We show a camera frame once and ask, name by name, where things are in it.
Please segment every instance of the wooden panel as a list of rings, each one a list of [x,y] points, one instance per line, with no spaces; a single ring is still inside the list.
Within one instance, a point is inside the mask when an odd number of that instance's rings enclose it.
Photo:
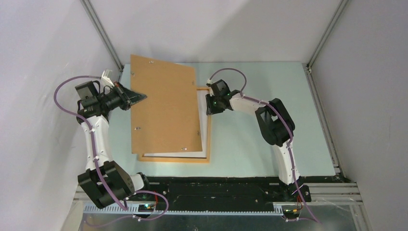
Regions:
[[[205,95],[208,94],[208,92],[209,88],[197,88],[200,125],[202,131],[202,152],[140,154],[138,156],[138,160],[153,162],[209,163],[211,153],[211,116],[206,114],[207,107],[205,102]]]
[[[132,55],[130,71],[147,95],[131,107],[132,153],[202,151],[194,68]]]

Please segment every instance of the white table surface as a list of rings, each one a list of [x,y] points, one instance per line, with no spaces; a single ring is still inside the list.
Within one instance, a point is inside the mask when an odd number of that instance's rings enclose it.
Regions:
[[[301,63],[192,63],[197,85],[218,69],[233,67],[243,71],[248,83],[247,96],[265,101],[280,98],[294,123],[293,152],[302,176],[335,175],[312,95]],[[241,89],[243,78],[233,71],[222,71],[231,90]],[[121,83],[130,86],[130,65],[125,65]],[[112,112],[109,138],[114,160],[130,175],[173,177],[262,177],[277,176],[278,166],[272,148],[259,131],[254,116],[226,110],[212,116],[211,160],[209,164],[139,162],[131,153],[130,110]]]

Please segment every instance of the white wall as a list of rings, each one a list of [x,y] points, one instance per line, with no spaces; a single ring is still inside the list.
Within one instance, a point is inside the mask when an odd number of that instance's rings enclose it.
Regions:
[[[57,231],[85,170],[84,135],[59,83],[114,69],[80,1],[0,2],[1,230]],[[73,86],[59,94],[76,108]]]
[[[307,62],[340,0],[94,0],[123,63]]]
[[[316,79],[347,176],[375,231],[408,228],[408,1],[351,1]]]

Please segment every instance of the wooden frame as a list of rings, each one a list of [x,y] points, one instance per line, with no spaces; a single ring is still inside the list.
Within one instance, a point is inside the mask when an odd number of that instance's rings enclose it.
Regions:
[[[197,87],[197,91],[206,90],[209,91],[208,87]],[[148,162],[178,162],[178,163],[210,163],[211,154],[211,116],[207,117],[207,144],[206,144],[206,157],[164,157],[164,156],[145,156],[144,154],[138,154],[139,161]]]

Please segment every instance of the perforated metal strip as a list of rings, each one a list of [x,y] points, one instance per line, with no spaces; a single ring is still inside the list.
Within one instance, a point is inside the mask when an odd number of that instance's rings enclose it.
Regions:
[[[151,212],[140,212],[139,211],[139,204],[130,204],[128,205],[129,210],[124,211],[118,205],[110,205],[103,209],[98,209],[92,203],[86,203],[84,208],[84,213],[103,213],[103,214],[150,214]],[[238,216],[282,216],[282,206],[274,205],[275,211],[267,211],[267,212],[214,212],[214,211],[167,211],[167,214],[171,215],[238,215]],[[154,211],[154,214],[162,213],[162,210]]]

